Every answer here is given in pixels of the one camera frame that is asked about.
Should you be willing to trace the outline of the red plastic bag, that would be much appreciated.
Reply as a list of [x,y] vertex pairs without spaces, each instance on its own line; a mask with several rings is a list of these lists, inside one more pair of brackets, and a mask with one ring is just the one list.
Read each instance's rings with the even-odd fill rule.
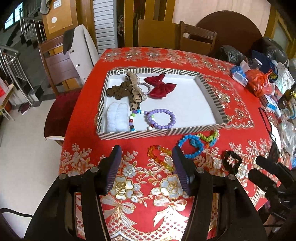
[[247,89],[256,97],[262,97],[265,94],[270,95],[273,91],[273,87],[268,77],[272,72],[271,69],[266,74],[257,69],[248,70],[245,73],[248,80]]

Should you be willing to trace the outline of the wooden chair red cushion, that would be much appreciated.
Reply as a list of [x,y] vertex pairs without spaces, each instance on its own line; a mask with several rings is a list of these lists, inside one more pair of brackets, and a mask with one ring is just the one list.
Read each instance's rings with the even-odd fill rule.
[[46,140],[55,141],[60,146],[63,145],[71,115],[81,92],[80,87],[65,91],[57,88],[62,82],[79,77],[69,54],[64,54],[62,51],[55,53],[55,49],[62,47],[62,35],[39,45],[41,61],[56,97],[45,121],[44,137]]

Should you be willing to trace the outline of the striped white tray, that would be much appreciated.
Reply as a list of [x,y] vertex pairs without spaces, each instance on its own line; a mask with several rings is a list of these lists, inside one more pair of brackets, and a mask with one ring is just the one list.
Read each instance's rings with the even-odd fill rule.
[[[121,85],[126,73],[138,76],[139,81],[146,77],[164,74],[164,83],[173,83],[175,89],[162,99],[147,98],[140,104],[141,111],[166,109],[173,112],[176,122],[170,129],[149,128],[146,117],[135,117],[134,130],[127,132],[110,132],[107,130],[107,111],[117,102],[129,103],[128,97],[116,100],[106,95],[107,89]],[[190,70],[170,68],[121,68],[107,72],[98,105],[96,134],[102,140],[120,140],[128,138],[149,138],[198,133],[222,128],[228,123],[227,116],[213,89],[199,73]]]

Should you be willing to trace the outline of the metal stair railing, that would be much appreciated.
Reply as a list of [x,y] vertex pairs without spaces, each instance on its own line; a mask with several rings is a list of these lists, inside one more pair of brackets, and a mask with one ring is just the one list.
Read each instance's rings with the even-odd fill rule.
[[13,20],[13,32],[7,43],[1,44],[1,73],[16,88],[13,104],[39,106],[48,88],[39,53],[39,45],[47,39],[45,26],[37,9],[29,16],[23,8],[16,9]]

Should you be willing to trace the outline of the red floral tablecloth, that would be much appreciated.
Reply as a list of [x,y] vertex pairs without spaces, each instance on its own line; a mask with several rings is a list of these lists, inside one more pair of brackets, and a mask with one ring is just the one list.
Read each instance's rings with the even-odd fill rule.
[[160,67],[201,73],[214,90],[228,118],[216,145],[206,147],[195,164],[224,176],[222,155],[232,150],[242,158],[237,178],[256,209],[266,204],[264,192],[247,178],[257,156],[267,156],[271,140],[259,113],[259,99],[230,77],[231,64],[208,56],[158,48],[106,50],[89,75],[69,122],[60,172],[83,174],[122,147],[121,166],[111,192],[102,199],[112,240],[180,240],[193,200],[182,192],[169,151],[179,136],[103,141],[96,119],[106,74],[114,68]]

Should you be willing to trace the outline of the white fluffy scrunchie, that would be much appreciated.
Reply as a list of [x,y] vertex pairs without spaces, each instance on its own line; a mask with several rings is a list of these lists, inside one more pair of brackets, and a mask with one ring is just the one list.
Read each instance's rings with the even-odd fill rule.
[[129,131],[128,105],[126,103],[112,102],[107,110],[107,132],[127,132]]

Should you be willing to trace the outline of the white jacket on chair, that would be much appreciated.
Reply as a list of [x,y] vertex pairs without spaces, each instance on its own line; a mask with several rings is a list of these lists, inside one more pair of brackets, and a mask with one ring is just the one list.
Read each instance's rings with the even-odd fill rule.
[[63,53],[64,55],[69,54],[80,82],[84,85],[99,60],[97,48],[84,25],[78,25],[64,32]]

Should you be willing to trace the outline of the black scrunchie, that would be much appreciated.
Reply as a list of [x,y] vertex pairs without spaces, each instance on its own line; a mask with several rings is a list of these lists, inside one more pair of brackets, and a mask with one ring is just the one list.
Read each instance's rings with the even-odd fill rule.
[[229,174],[236,175],[242,164],[242,158],[234,151],[225,151],[222,158],[222,164]]

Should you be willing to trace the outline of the brown leopard hair bow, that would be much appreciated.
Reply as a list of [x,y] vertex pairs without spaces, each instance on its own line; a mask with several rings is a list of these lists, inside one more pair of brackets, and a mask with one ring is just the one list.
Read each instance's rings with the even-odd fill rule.
[[147,95],[139,87],[139,77],[130,71],[126,72],[125,81],[119,86],[114,85],[106,90],[106,96],[116,100],[128,97],[131,111],[140,110],[140,104],[147,99]]

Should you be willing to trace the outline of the blue white package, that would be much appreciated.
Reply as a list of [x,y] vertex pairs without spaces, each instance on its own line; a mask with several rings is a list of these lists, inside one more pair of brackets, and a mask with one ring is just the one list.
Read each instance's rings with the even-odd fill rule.
[[242,60],[239,66],[235,65],[230,69],[231,77],[243,87],[246,87],[248,84],[246,72],[249,70],[249,65],[244,60]]

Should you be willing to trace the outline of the dark round wooden table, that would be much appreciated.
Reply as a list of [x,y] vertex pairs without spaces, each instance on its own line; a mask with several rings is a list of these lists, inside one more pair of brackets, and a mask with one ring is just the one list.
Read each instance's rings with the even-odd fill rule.
[[222,46],[231,46],[246,55],[262,34],[252,20],[235,11],[217,11],[201,19],[197,27],[216,32],[214,57]]

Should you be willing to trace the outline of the wooden chair behind table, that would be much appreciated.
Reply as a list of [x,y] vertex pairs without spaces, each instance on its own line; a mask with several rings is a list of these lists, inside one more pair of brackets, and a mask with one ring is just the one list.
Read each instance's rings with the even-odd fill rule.
[[166,21],[138,20],[138,45],[181,50],[209,55],[215,45],[217,33],[191,26]]

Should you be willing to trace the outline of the black plastic bag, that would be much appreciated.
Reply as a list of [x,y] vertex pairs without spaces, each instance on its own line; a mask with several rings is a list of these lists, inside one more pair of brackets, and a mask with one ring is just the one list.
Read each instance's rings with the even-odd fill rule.
[[216,54],[219,60],[223,60],[234,65],[240,65],[242,61],[248,63],[248,58],[240,51],[229,45],[223,45]]

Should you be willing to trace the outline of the red satin bow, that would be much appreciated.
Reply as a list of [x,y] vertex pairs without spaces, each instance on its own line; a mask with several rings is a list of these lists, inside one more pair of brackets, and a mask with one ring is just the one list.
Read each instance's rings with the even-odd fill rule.
[[148,97],[153,99],[165,98],[169,93],[171,93],[177,86],[174,83],[165,83],[163,79],[165,74],[160,74],[158,76],[146,77],[144,81],[152,85],[154,88],[149,92]]

